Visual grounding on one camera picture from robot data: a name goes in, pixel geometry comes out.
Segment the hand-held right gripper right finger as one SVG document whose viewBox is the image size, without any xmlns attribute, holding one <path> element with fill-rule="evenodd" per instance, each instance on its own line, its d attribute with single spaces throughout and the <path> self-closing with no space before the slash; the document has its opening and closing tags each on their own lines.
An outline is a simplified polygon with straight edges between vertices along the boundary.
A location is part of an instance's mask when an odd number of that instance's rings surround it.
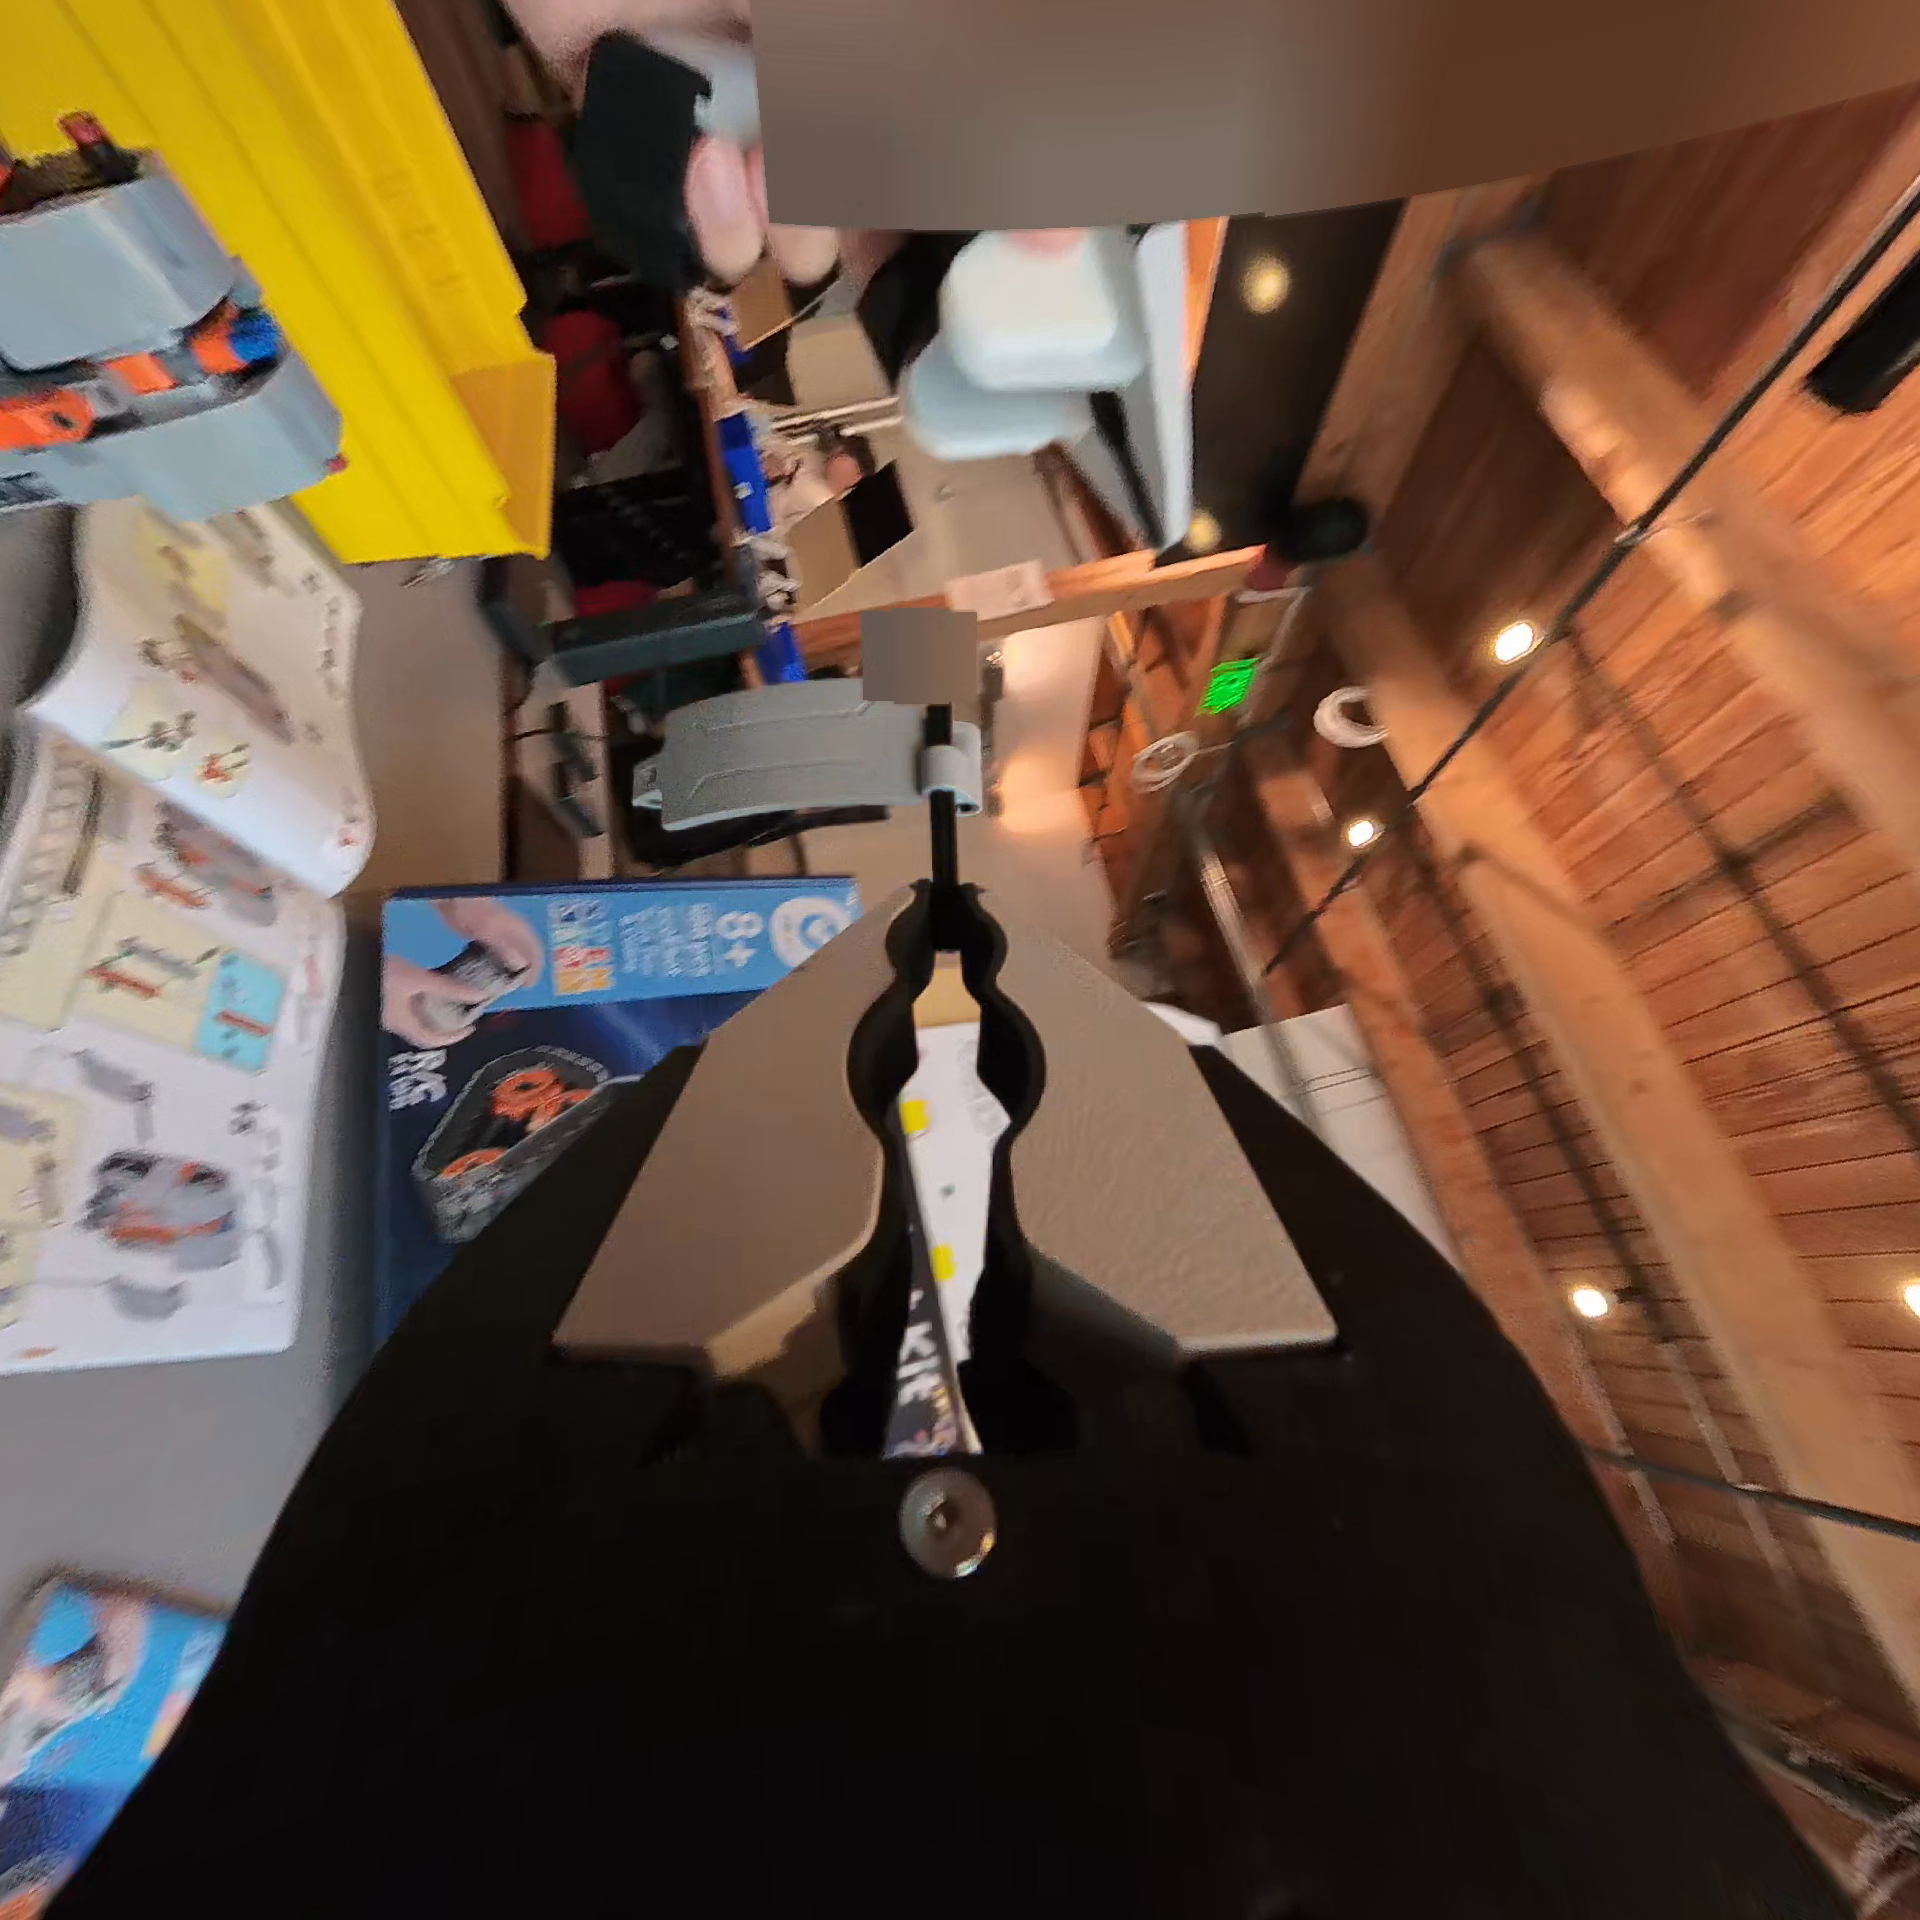
<svg viewBox="0 0 1920 1920">
<path fill-rule="evenodd" d="M 1197 1365 L 1330 1351 L 1334 1314 L 1184 1034 L 973 884 L 955 952 L 1006 1115 L 961 1361 L 979 1443 L 1159 1438 Z"/>
</svg>

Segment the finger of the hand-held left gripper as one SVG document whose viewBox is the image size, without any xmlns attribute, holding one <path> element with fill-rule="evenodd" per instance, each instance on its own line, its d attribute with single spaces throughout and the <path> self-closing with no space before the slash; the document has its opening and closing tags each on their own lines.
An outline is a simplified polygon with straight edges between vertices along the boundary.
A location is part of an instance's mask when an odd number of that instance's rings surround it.
<svg viewBox="0 0 1920 1920">
<path fill-rule="evenodd" d="M 1139 547 L 1186 540 L 1194 452 L 1184 226 L 1088 228 L 1055 251 L 981 232 L 940 284 L 935 337 L 1100 357 L 1105 388 L 1092 394 L 1092 429 L 1044 452 L 1064 454 Z"/>
<path fill-rule="evenodd" d="M 1026 458 L 1092 431 L 1100 356 L 932 337 L 902 368 L 902 425 L 938 461 Z"/>
</svg>

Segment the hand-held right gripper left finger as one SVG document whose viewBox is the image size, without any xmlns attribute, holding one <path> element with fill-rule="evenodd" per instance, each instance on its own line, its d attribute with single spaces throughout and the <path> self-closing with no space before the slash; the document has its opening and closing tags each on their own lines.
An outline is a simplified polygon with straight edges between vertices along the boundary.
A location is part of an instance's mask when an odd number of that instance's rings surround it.
<svg viewBox="0 0 1920 1920">
<path fill-rule="evenodd" d="M 566 1357 L 761 1385 L 818 1447 L 888 1445 L 934 957 L 916 880 L 710 1036 L 558 1321 Z"/>
</svg>

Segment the curved grey panel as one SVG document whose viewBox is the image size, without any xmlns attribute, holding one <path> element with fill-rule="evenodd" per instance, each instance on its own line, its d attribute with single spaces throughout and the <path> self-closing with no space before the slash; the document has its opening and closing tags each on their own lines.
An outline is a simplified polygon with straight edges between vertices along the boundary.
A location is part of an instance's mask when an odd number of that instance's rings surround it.
<svg viewBox="0 0 1920 1920">
<path fill-rule="evenodd" d="M 860 677 L 766 684 L 670 712 L 630 803 L 670 831 L 774 812 L 892 807 L 929 792 L 926 721 Z"/>
</svg>

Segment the grey desk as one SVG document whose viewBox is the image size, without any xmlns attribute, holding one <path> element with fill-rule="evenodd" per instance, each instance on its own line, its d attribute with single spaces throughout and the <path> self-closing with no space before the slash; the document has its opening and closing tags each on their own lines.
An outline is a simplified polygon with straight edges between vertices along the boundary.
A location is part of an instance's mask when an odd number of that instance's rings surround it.
<svg viewBox="0 0 1920 1920">
<path fill-rule="evenodd" d="M 3 810 L 18 707 L 75 635 L 78 524 L 66 507 L 3 515 Z M 298 1329 L 263 1355 L 3 1374 L 3 1637 L 56 1572 L 228 1617 L 372 1355 L 382 992 L 395 983 L 382 914 L 400 894 L 509 887 L 511 740 L 535 719 L 481 613 L 477 560 L 327 564 L 360 602 L 352 721 L 373 837 L 337 898 L 346 954 L 310 1136 Z"/>
</svg>

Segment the person's left hand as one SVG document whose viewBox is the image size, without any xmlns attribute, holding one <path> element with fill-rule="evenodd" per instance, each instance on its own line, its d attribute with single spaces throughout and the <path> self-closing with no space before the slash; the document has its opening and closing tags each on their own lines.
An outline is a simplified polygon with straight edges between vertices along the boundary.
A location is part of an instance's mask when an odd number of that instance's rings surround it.
<svg viewBox="0 0 1920 1920">
<path fill-rule="evenodd" d="M 751 41 L 747 1 L 506 1 L 506 14 L 547 71 L 584 102 L 589 56 L 608 36 L 660 46 L 662 36 Z M 830 280 L 840 265 L 832 228 L 775 223 L 758 144 L 695 133 L 683 165 L 683 216 L 694 251 L 720 284 L 733 285 L 770 260 L 793 285 Z"/>
</svg>

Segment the red bag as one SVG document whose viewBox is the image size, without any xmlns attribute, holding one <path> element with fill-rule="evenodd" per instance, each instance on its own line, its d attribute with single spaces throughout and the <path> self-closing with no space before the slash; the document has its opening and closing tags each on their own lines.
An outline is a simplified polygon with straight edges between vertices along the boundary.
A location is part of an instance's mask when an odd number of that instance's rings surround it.
<svg viewBox="0 0 1920 1920">
<path fill-rule="evenodd" d="M 554 251 L 589 242 L 592 222 L 563 132 L 539 116 L 509 116 L 501 137 L 523 244 Z"/>
<path fill-rule="evenodd" d="M 622 325 L 588 305 L 547 320 L 542 347 L 555 369 L 555 411 L 575 448 L 604 454 L 644 418 L 633 385 L 631 351 Z"/>
</svg>

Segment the blue robot kit box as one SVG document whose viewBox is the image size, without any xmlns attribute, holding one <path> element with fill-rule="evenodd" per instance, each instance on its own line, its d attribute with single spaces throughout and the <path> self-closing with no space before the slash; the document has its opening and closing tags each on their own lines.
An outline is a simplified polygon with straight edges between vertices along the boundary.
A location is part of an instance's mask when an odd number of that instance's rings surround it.
<svg viewBox="0 0 1920 1920">
<path fill-rule="evenodd" d="M 350 1410 L 373 1408 L 382 1438 L 498 1447 L 529 1410 L 584 1410 L 592 1365 L 714 1385 L 563 1355 L 559 1320 L 699 1049 L 875 907 L 845 876 L 390 901 L 387 957 L 420 972 L 411 1034 L 385 1036 L 377 1345 Z M 853 1452 L 938 1460 L 973 1431 L 906 1134 L 903 1151 L 913 1289 L 895 1402 L 885 1445 Z"/>
</svg>

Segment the open cardboard box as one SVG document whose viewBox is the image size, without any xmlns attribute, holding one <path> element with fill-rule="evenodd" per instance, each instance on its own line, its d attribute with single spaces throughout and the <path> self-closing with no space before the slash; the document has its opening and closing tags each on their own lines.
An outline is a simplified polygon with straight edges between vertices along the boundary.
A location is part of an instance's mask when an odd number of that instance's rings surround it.
<svg viewBox="0 0 1920 1920">
<path fill-rule="evenodd" d="M 940 599 L 965 577 L 1071 560 L 1030 461 L 945 464 L 908 450 L 809 509 L 787 530 L 785 545 L 797 575 L 797 622 Z"/>
</svg>

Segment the wooden beam with label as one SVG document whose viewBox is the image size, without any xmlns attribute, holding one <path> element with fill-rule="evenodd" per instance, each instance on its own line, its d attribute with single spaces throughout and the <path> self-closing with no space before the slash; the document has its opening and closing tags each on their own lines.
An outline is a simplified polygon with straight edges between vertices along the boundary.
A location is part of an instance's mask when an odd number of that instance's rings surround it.
<svg viewBox="0 0 1920 1920">
<path fill-rule="evenodd" d="M 1263 556 L 1266 547 L 1252 543 L 1169 564 L 1135 550 L 1046 574 L 1016 568 L 1018 604 L 978 615 L 975 635 L 999 641 L 1048 625 L 1205 604 L 1237 592 Z"/>
</svg>

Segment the yellow storage bin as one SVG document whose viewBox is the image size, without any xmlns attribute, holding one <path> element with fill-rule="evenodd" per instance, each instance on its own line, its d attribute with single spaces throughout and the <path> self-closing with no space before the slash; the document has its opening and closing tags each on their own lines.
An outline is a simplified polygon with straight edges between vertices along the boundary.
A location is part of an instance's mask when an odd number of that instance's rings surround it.
<svg viewBox="0 0 1920 1920">
<path fill-rule="evenodd" d="M 339 562 L 547 551 L 555 364 L 394 3 L 5 1 L 5 142 L 75 112 L 165 162 L 339 411 L 293 496 Z"/>
</svg>

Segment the dark green case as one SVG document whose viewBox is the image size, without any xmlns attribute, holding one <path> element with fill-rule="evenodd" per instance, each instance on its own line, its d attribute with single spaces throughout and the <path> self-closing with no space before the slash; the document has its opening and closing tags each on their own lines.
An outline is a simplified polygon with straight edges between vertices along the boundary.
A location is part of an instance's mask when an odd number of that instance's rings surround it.
<svg viewBox="0 0 1920 1920">
<path fill-rule="evenodd" d="M 554 670 L 571 686 L 589 686 L 750 653 L 766 629 L 750 596 L 722 588 L 578 612 L 545 635 Z"/>
</svg>

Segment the grey orange robot model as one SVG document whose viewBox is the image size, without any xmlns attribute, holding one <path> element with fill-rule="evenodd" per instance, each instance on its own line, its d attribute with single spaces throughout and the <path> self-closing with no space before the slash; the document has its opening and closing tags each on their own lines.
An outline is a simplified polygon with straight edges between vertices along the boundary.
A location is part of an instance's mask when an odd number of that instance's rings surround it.
<svg viewBox="0 0 1920 1920">
<path fill-rule="evenodd" d="M 2 163 L 2 511 L 197 521 L 343 472 L 339 407 L 159 155 L 60 132 Z"/>
</svg>

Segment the building instruction booklet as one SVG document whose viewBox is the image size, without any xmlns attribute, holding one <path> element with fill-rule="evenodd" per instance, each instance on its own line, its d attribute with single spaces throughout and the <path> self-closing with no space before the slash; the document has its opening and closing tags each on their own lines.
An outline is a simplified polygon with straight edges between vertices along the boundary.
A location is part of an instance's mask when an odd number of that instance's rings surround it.
<svg viewBox="0 0 1920 1920">
<path fill-rule="evenodd" d="M 8 1378 L 293 1341 L 337 900 L 373 839 L 361 602 L 289 509 L 88 506 L 74 572 L 8 736 Z"/>
</svg>

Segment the blue printed leaflet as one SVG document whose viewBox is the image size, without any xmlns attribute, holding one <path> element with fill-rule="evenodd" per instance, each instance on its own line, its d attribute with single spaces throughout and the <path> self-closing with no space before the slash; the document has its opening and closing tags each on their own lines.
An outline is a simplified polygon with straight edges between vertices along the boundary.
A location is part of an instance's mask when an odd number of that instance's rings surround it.
<svg viewBox="0 0 1920 1920">
<path fill-rule="evenodd" d="M 37 1917 L 172 1739 L 228 1617 L 150 1585 L 56 1572 L 2 1659 L 2 1914 Z"/>
</svg>

